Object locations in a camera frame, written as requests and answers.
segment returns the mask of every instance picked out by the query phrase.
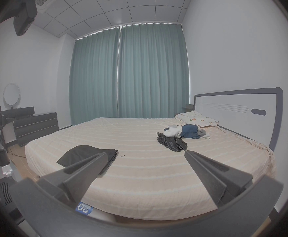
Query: ceiling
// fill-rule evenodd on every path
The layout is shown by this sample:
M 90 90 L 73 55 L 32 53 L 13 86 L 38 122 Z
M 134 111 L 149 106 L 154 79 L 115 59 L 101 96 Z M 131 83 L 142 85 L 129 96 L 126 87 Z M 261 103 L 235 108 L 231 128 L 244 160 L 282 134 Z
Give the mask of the ceiling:
M 182 22 L 190 0 L 56 0 L 34 25 L 73 38 L 130 22 Z

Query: black dresser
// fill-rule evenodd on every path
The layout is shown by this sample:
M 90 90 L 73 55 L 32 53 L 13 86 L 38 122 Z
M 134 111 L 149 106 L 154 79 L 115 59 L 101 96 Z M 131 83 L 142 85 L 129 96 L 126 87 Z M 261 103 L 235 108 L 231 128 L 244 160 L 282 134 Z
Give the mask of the black dresser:
M 34 114 L 13 121 L 13 129 L 19 146 L 59 130 L 56 113 Z

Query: blue label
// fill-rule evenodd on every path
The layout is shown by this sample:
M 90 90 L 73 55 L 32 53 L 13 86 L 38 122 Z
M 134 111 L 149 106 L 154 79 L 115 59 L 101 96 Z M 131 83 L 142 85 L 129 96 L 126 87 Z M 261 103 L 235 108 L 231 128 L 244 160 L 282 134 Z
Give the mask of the blue label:
M 83 202 L 80 202 L 77 206 L 77 208 L 75 209 L 75 211 L 78 211 L 84 215 L 88 215 L 92 212 L 93 207 L 90 205 L 87 205 Z

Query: floral pillow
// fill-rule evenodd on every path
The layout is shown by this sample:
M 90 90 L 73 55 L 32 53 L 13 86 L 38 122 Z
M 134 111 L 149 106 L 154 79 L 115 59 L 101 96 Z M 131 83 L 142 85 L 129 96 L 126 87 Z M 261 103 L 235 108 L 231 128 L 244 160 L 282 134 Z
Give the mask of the floral pillow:
M 176 119 L 183 121 L 186 124 L 196 124 L 200 127 L 217 126 L 218 121 L 213 118 L 205 117 L 201 113 L 191 111 L 188 113 L 179 113 L 175 116 Z

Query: white wall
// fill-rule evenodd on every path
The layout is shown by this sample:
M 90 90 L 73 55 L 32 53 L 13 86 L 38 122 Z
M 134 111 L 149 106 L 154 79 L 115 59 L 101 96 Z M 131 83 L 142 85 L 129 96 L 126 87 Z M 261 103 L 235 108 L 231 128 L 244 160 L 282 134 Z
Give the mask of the white wall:
M 288 21 L 272 0 L 191 0 L 183 20 L 190 103 L 209 92 L 281 87 L 284 107 L 275 149 L 288 198 Z
M 0 24 L 0 105 L 2 110 L 7 109 L 3 102 L 3 90 L 8 83 L 16 83 L 20 88 L 21 98 L 19 107 L 34 106 L 35 113 L 45 113 L 57 111 L 60 128 L 62 124 L 70 125 L 67 120 L 68 110 L 62 114 L 61 108 L 56 109 L 56 85 L 57 77 L 68 74 L 70 61 L 75 40 L 69 35 L 57 38 L 45 30 L 31 25 L 23 36 L 17 36 L 13 19 L 8 19 Z M 59 64 L 60 57 L 69 56 Z M 66 101 L 66 96 L 60 92 L 62 101 Z M 6 142 L 15 140 L 12 124 L 4 127 Z

